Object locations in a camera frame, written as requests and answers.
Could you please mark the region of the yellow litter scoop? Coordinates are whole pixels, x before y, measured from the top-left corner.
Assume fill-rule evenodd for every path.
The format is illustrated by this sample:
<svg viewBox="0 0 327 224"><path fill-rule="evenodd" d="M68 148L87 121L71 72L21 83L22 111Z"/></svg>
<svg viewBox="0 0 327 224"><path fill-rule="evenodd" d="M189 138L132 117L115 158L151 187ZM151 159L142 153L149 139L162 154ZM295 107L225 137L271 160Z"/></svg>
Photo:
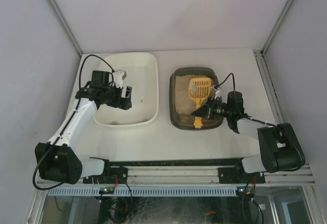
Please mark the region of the yellow litter scoop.
<svg viewBox="0 0 327 224"><path fill-rule="evenodd" d="M192 93L191 88L197 87L197 92ZM211 79L208 77L192 78L189 82L189 97L195 103L196 109L200 108L211 92Z"/></svg>

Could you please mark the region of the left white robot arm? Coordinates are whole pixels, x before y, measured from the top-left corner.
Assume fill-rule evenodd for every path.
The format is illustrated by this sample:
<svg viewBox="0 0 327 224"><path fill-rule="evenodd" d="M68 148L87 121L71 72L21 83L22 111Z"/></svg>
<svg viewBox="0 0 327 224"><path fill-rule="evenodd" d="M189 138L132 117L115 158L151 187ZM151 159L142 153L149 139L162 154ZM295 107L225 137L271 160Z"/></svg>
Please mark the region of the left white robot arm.
<svg viewBox="0 0 327 224"><path fill-rule="evenodd" d="M92 72L91 80L77 91L74 106L57 132L47 142L36 145L35 174L60 186L64 183L75 184L81 178L99 176L105 172L108 160L96 157L80 159L75 149L87 123L101 106L122 110L132 107L132 88L123 86L126 76L123 70Z"/></svg>

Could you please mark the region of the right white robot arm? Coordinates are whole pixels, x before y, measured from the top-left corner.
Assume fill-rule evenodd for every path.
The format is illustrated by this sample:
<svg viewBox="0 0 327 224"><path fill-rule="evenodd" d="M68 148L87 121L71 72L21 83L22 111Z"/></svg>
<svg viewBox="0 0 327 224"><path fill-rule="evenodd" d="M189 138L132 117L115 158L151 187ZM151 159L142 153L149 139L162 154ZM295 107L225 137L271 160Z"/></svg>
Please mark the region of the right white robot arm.
<svg viewBox="0 0 327 224"><path fill-rule="evenodd" d="M304 166L306 158L291 124L254 119L245 113L243 104L242 93L231 91L226 103L210 97L192 114L205 119L224 117L232 131L258 141L260 153L241 159L236 165L240 172L297 171Z"/></svg>

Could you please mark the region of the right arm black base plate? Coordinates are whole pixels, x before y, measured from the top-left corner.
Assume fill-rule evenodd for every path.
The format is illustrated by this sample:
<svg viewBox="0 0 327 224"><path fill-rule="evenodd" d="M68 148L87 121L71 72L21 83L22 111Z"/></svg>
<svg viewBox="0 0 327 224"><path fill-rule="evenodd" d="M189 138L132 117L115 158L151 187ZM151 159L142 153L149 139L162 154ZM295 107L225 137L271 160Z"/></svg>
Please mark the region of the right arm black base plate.
<svg viewBox="0 0 327 224"><path fill-rule="evenodd" d="M263 173L246 173L241 159L238 159L232 167L219 167L218 177L220 184L264 184L266 179Z"/></svg>

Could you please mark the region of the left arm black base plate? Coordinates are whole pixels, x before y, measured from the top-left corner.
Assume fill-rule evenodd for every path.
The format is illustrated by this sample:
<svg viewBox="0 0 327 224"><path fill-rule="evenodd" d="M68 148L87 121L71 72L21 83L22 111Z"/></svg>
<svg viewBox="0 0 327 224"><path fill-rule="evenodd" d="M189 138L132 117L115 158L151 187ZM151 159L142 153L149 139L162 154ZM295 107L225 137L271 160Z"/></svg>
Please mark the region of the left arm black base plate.
<svg viewBox="0 0 327 224"><path fill-rule="evenodd" d="M84 184L122 184L128 178L128 168L112 166L109 160L104 161L104 171L101 175L83 178Z"/></svg>

